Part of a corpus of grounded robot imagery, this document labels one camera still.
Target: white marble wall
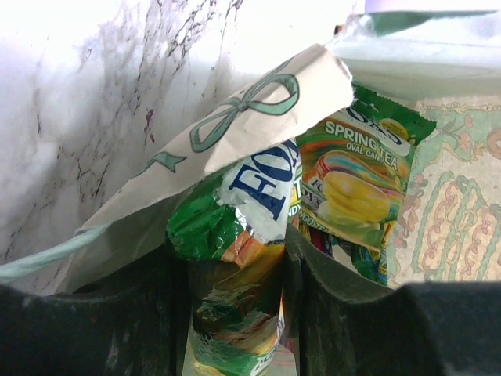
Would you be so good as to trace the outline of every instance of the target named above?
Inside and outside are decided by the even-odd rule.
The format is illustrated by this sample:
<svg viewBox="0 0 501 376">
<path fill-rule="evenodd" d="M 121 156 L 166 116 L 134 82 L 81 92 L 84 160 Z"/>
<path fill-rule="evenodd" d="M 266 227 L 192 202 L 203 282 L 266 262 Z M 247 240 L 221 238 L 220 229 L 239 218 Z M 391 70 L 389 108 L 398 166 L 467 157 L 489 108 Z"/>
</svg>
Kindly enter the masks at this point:
<svg viewBox="0 0 501 376">
<path fill-rule="evenodd" d="M 0 5 L 0 264 L 71 237 L 184 127 L 329 41 L 354 2 Z M 17 287 L 51 293 L 62 265 Z"/>
</svg>

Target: green wrapper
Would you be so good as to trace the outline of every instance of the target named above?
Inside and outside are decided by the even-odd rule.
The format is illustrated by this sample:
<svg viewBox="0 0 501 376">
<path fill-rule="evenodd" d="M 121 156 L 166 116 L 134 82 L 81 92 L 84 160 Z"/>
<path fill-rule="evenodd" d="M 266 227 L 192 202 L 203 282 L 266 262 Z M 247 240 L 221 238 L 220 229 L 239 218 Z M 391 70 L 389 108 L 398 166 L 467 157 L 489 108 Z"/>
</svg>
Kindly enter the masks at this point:
<svg viewBox="0 0 501 376">
<path fill-rule="evenodd" d="M 355 98 L 297 138 L 304 164 L 300 217 L 356 244 L 356 269 L 385 284 L 380 251 L 402 209 L 416 146 L 436 123 L 358 85 Z"/>
<path fill-rule="evenodd" d="M 199 183 L 168 221 L 175 256 L 193 261 L 189 340 L 199 375 L 258 376 L 272 360 L 300 165 L 292 140 L 254 154 Z"/>
</svg>

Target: yellow oval candy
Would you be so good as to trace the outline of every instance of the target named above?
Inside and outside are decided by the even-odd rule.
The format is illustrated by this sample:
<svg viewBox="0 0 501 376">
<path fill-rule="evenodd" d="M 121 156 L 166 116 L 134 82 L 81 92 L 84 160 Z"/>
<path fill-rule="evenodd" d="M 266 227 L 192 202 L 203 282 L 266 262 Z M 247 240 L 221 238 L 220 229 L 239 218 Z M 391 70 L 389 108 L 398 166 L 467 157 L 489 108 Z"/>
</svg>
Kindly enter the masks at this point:
<svg viewBox="0 0 501 376">
<path fill-rule="evenodd" d="M 390 210 L 390 200 L 382 190 L 346 172 L 326 174 L 323 194 L 335 210 L 362 222 L 379 222 Z"/>
<path fill-rule="evenodd" d="M 339 236 L 345 236 L 347 232 L 367 233 L 380 228 L 378 222 L 363 222 L 340 213 L 329 201 L 324 201 L 320 204 L 318 215 L 321 219 L 336 226 L 340 231 Z"/>
</svg>

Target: green bow print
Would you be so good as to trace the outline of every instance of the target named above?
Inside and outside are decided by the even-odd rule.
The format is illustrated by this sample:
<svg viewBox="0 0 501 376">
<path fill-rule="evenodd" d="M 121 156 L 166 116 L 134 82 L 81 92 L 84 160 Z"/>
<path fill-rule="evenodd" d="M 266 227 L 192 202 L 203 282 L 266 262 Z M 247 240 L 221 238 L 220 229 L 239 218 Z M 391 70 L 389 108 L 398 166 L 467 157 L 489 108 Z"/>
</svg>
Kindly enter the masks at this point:
<svg viewBox="0 0 501 376">
<path fill-rule="evenodd" d="M 144 173 L 144 171 L 146 171 L 148 168 L 150 168 L 151 165 L 153 165 L 154 163 L 158 163 L 158 164 L 164 166 L 170 172 L 175 173 L 175 166 L 179 162 L 183 162 L 185 159 L 186 159 L 186 157 L 178 157 L 176 155 L 172 155 L 172 154 L 168 153 L 167 151 L 161 151 L 160 153 L 155 155 L 153 158 L 151 158 L 148 161 L 148 163 L 146 163 L 146 165 L 143 168 L 141 168 L 141 170 L 137 174 L 135 174 L 134 177 L 139 176 L 142 173 Z"/>
<path fill-rule="evenodd" d="M 288 61 L 281 63 L 277 68 L 271 70 L 264 77 L 262 77 L 258 82 L 253 84 L 242 96 L 242 99 L 232 96 L 222 102 L 219 106 L 229 106 L 229 108 L 219 112 L 218 114 L 206 117 L 198 124 L 196 124 L 193 129 L 189 132 L 189 140 L 191 142 L 191 148 L 195 153 L 203 153 L 205 150 L 210 149 L 215 145 L 228 131 L 230 125 L 233 123 L 235 118 L 240 112 L 251 108 L 254 111 L 261 112 L 262 114 L 281 116 L 290 111 L 299 100 L 299 82 L 293 74 L 284 74 L 279 72 L 289 64 Z M 258 100 L 254 100 L 254 97 L 269 84 L 276 83 L 282 85 L 289 96 L 277 103 L 264 103 Z M 211 130 L 207 137 L 202 140 L 200 139 L 200 130 L 202 127 L 214 120 L 221 119 L 219 123 Z M 183 162 L 186 157 L 175 156 L 167 151 L 161 151 L 155 157 L 148 161 L 146 166 L 144 166 L 141 171 L 136 175 L 141 175 L 154 163 L 159 163 L 163 165 L 170 172 L 175 173 L 175 166 Z"/>
</svg>

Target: floral pattern cloth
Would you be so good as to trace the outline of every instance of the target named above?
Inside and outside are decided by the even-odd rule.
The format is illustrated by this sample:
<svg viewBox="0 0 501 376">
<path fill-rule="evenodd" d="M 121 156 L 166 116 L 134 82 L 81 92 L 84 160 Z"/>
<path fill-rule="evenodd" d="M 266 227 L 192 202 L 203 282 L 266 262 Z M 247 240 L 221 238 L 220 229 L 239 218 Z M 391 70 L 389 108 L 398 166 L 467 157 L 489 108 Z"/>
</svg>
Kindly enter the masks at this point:
<svg viewBox="0 0 501 376">
<path fill-rule="evenodd" d="M 417 148 L 387 248 L 389 286 L 501 280 L 501 99 L 425 100 L 436 130 Z"/>
</svg>

